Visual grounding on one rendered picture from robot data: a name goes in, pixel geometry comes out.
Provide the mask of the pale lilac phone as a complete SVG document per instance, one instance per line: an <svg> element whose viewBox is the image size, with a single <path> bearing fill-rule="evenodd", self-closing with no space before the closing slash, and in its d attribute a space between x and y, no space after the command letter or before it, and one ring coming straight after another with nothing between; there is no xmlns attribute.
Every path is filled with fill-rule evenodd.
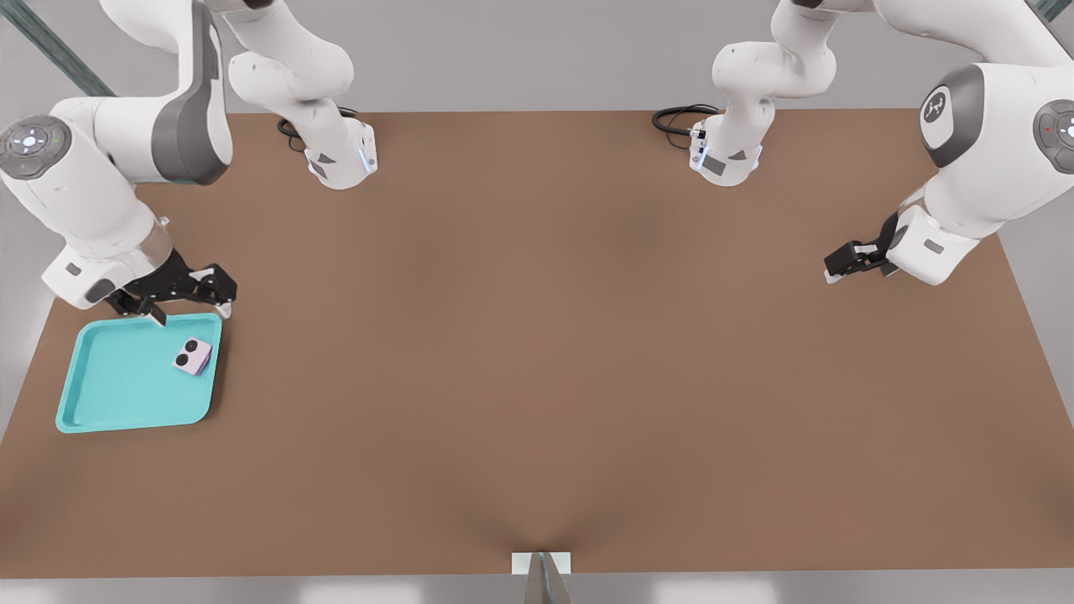
<svg viewBox="0 0 1074 604"><path fill-rule="evenodd" d="M180 353L174 357L172 366L179 368L184 373L198 376L211 361L212 346L208 341L188 339Z"/></svg>

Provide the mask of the pale blue-green tray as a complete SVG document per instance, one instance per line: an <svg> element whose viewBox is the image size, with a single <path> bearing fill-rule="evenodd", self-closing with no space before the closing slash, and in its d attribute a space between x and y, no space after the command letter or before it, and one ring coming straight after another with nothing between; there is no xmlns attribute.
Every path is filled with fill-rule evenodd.
<svg viewBox="0 0 1074 604"><path fill-rule="evenodd" d="M66 435L194 425L211 409L222 318L172 315L166 326L144 318L97 320L76 339L56 428ZM208 341L211 361L198 376L172 366L188 339Z"/></svg>

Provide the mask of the silver frame post with foot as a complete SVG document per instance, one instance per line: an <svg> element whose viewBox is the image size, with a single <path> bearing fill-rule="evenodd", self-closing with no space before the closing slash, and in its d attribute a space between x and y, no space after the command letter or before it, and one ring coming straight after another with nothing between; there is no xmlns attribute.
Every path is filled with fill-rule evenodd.
<svg viewBox="0 0 1074 604"><path fill-rule="evenodd" d="M572 604L563 580L571 573L571 553L512 553L514 575L525 575L523 604Z"/></svg>

